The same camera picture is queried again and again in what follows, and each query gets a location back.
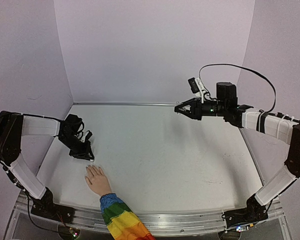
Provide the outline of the rainbow striped sleeve forearm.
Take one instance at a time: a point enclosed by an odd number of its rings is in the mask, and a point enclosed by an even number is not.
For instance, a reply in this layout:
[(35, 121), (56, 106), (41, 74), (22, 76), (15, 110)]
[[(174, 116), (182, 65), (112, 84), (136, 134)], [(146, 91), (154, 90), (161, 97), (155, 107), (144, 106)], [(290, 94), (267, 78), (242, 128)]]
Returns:
[(153, 240), (154, 236), (115, 193), (100, 198), (101, 215), (115, 240)]

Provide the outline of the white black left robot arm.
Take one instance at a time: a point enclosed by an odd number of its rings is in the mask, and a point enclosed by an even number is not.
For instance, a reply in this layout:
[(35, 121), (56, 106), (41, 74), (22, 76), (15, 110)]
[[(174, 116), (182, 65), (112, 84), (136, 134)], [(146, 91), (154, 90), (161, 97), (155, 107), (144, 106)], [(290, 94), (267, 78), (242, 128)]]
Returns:
[(28, 113), (0, 112), (0, 164), (10, 181), (22, 190), (33, 206), (32, 215), (70, 224), (75, 209), (54, 203), (52, 191), (30, 170), (22, 155), (22, 139), (26, 136), (57, 138), (69, 149), (75, 159), (95, 159), (90, 138), (91, 131), (84, 130), (83, 119), (69, 114), (64, 120)]

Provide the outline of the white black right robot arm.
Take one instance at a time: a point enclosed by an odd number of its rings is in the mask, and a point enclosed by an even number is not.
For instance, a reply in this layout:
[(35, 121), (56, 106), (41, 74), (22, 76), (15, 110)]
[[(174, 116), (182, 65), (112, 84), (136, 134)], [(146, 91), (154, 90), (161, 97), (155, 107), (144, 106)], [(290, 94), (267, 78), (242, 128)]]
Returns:
[(272, 201), (300, 178), (300, 120), (239, 105), (237, 88), (230, 82), (216, 84), (216, 99), (213, 100), (205, 98), (208, 92), (199, 78), (191, 78), (188, 83), (195, 97), (175, 106), (175, 113), (198, 121), (205, 116), (222, 117), (234, 127), (255, 130), (289, 145), (283, 167), (246, 201), (246, 207), (228, 210), (222, 215), (227, 228), (267, 220)]

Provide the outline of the clear nail polish bottle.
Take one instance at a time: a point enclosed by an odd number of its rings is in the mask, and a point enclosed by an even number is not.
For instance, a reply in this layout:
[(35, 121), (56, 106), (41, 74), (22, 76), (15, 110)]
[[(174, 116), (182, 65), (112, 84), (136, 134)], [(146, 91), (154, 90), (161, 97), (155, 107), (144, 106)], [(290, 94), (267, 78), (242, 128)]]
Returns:
[(189, 105), (189, 103), (187, 101), (185, 102), (176, 102), (176, 105), (174, 107), (174, 112), (177, 114), (189, 114), (191, 112), (191, 106)]

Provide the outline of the mannequin hand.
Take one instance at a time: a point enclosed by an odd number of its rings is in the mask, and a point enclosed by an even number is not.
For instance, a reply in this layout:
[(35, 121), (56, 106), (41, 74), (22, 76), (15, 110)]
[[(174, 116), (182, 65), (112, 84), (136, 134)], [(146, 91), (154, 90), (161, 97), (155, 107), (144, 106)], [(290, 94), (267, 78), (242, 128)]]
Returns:
[(100, 197), (112, 194), (109, 180), (103, 170), (95, 165), (88, 165), (86, 168), (85, 181), (89, 189)]

